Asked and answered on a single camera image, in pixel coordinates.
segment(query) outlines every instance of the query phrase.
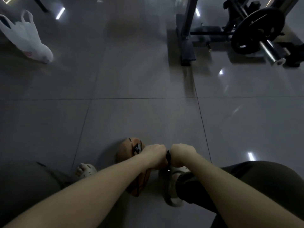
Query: forearm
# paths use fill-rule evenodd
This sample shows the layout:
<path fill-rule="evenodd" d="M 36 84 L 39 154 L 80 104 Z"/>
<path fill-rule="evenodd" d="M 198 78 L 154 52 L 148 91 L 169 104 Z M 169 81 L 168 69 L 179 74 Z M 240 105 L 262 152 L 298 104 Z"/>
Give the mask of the forearm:
<path fill-rule="evenodd" d="M 95 228 L 126 187 L 147 169 L 146 161 L 136 155 L 103 169 L 36 204 L 5 228 Z"/>
<path fill-rule="evenodd" d="M 199 154 L 190 153 L 183 162 L 205 187 L 228 227 L 304 227 L 295 215 Z"/>

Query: black weight plate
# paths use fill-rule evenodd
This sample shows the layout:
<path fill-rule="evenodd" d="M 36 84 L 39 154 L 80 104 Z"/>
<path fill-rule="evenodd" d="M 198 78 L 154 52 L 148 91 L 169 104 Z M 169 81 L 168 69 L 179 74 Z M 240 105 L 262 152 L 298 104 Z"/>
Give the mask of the black weight plate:
<path fill-rule="evenodd" d="M 250 54 L 260 50 L 257 33 L 273 41 L 283 30 L 284 14 L 273 7 L 257 10 L 246 17 L 236 28 L 231 38 L 231 46 L 239 54 Z"/>

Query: weight machine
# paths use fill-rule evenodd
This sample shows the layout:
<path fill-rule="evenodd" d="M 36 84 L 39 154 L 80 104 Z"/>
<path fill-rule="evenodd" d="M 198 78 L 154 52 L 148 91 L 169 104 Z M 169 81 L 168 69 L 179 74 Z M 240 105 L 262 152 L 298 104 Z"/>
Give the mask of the weight machine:
<path fill-rule="evenodd" d="M 272 66 L 285 64 L 298 67 L 304 61 L 304 45 L 273 42 L 279 35 L 283 35 L 285 17 L 298 0 L 273 0 L 270 7 L 263 9 L 260 9 L 259 1 L 253 1 L 247 6 L 249 0 L 227 0 L 223 4 L 223 8 L 229 12 L 226 26 L 191 28 L 197 1 L 188 0 L 186 13 L 176 15 L 182 66 L 190 66 L 191 61 L 196 60 L 192 44 L 196 39 L 207 47 L 212 42 L 230 42 L 238 54 L 262 50 Z"/>

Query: dark pants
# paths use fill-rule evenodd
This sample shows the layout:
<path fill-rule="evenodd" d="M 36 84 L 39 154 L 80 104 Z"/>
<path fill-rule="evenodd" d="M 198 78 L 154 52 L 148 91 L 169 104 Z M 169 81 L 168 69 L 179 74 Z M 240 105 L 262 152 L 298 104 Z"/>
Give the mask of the dark pants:
<path fill-rule="evenodd" d="M 304 220 L 304 180 L 288 167 L 266 161 L 248 161 L 222 168 Z M 205 188 L 188 172 L 176 183 L 180 199 L 217 213 L 212 227 L 226 227 Z"/>
<path fill-rule="evenodd" d="M 304 220 L 304 181 L 286 166 L 263 161 L 223 168 Z M 76 179 L 35 162 L 15 162 L 0 167 L 0 227 L 36 203 L 73 184 Z M 196 177 L 180 175 L 179 198 L 218 214 L 214 203 Z M 218 215 L 213 227 L 225 227 Z"/>

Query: white plastic bag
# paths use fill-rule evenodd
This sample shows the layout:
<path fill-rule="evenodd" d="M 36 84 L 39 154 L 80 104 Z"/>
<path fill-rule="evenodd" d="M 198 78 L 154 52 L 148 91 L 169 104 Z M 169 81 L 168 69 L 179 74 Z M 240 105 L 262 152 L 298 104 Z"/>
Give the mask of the white plastic bag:
<path fill-rule="evenodd" d="M 26 22 L 24 20 L 25 12 L 28 13 L 30 22 Z M 50 63 L 53 61 L 53 53 L 46 45 L 41 43 L 38 31 L 33 21 L 33 15 L 29 11 L 24 10 L 21 14 L 21 22 L 16 22 L 15 24 L 13 24 L 6 16 L 0 16 L 4 17 L 11 27 L 7 27 L 2 21 L 0 21 L 1 31 L 27 57 L 44 63 Z"/>

